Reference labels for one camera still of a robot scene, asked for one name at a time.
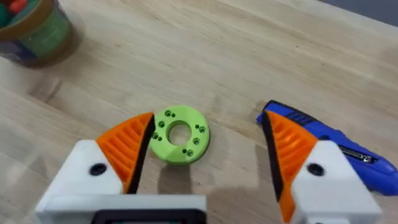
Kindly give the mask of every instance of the center hole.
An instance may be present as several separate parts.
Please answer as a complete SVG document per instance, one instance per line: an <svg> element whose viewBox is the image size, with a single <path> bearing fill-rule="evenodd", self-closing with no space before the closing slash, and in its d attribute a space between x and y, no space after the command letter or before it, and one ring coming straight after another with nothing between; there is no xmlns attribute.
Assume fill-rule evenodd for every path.
<svg viewBox="0 0 398 224"><path fill-rule="evenodd" d="M187 124L178 124L170 130L169 141L173 145L181 146L187 143L191 134L191 128Z"/></svg>

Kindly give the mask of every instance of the blue plastic handle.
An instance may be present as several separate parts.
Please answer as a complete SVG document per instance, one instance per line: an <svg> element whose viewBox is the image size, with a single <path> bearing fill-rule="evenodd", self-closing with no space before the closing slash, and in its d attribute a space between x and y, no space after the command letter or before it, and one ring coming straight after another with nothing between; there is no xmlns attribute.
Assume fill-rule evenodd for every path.
<svg viewBox="0 0 398 224"><path fill-rule="evenodd" d="M265 110L272 111L296 122L318 139L334 141L339 145L349 163L369 190L388 196L398 195L398 171L384 157L351 141L340 130L333 129L314 117L290 106L271 100L264 107L262 113ZM259 124L262 124L261 114L257 117Z"/></svg>

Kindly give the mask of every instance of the orange gripper pad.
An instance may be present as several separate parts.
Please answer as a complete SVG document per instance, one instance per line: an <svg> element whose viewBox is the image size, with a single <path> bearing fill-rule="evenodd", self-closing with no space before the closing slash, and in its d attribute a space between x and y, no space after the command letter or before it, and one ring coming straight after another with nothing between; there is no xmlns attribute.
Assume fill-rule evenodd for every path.
<svg viewBox="0 0 398 224"><path fill-rule="evenodd" d="M318 139L300 125L277 113L264 113L275 194L285 223L292 218L295 203L290 192L295 176Z"/></svg>
<svg viewBox="0 0 398 224"><path fill-rule="evenodd" d="M154 114L145 113L117 125L96 140L123 183L125 194L137 192L147 147L154 131Z"/></svg>

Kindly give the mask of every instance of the green ring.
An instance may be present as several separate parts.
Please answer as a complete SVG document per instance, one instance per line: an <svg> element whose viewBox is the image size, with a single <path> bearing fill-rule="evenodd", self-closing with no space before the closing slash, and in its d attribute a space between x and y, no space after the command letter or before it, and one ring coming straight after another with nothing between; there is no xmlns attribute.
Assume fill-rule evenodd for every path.
<svg viewBox="0 0 398 224"><path fill-rule="evenodd" d="M209 125L205 117L190 106L177 105L164 109L155 116L155 124L150 147L165 162L191 164L200 159L209 146ZM170 130L178 124L186 124L191 129L191 138L181 146L169 141Z"/></svg>

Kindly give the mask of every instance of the wooden table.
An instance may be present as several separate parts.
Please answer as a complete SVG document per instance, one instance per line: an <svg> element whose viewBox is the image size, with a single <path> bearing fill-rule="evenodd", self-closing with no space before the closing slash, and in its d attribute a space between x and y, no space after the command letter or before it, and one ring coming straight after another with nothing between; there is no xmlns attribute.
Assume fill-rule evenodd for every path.
<svg viewBox="0 0 398 224"><path fill-rule="evenodd" d="M210 223L281 223L254 119L268 100L306 111L398 165L398 28L315 0L63 0L77 50L41 69L0 59L0 223L32 209L79 139L184 104L206 155L147 155L147 194L207 194ZM375 195L383 223L398 198Z"/></svg>

